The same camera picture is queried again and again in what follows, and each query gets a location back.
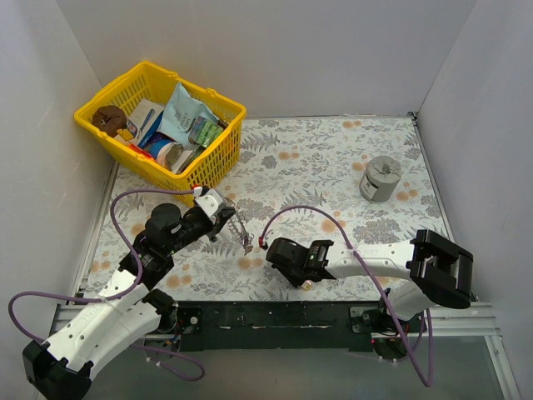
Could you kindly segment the yellow key tag with key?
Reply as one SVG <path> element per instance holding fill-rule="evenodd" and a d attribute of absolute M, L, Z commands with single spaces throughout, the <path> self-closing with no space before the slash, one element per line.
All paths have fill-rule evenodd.
<path fill-rule="evenodd" d="M 311 290 L 312 288 L 312 282 L 311 281 L 305 281 L 302 285 L 301 285 L 302 289 L 305 290 L 305 291 L 309 291 Z"/>

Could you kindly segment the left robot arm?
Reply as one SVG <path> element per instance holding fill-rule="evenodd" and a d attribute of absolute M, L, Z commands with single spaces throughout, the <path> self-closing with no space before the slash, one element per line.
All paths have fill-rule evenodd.
<path fill-rule="evenodd" d="M 215 240 L 235 212 L 212 200 L 186 212 L 172 203 L 156 206 L 95 301 L 48 339 L 24 348 L 27 380 L 46 399 L 81 399 L 127 347 L 147 333 L 169 333 L 177 323 L 175 301 L 157 285 L 172 270 L 173 254 L 202 237 Z"/>

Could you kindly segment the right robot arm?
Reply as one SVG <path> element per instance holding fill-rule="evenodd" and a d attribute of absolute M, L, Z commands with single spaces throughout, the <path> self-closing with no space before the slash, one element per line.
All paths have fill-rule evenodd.
<path fill-rule="evenodd" d="M 376 311 L 378 324 L 391 332 L 435 305 L 460 310 L 471 305 L 473 255 L 430 229 L 411 240 L 355 250 L 343 242 L 316 240 L 304 247 L 279 237 L 266 250 L 266 260 L 294 287 L 370 274 L 402 280 L 387 293 L 389 303 Z"/>

